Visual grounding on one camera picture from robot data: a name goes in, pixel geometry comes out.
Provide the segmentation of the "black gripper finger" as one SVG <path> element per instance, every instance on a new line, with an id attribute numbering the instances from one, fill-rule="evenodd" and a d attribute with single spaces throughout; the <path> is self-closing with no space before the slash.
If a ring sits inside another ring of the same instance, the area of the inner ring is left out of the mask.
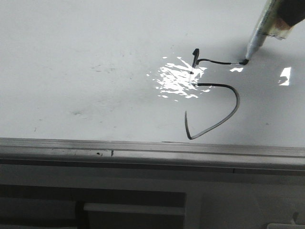
<path id="1" fill-rule="evenodd" d="M 305 0 L 284 0 L 277 13 L 287 25 L 293 27 L 305 19 Z"/>

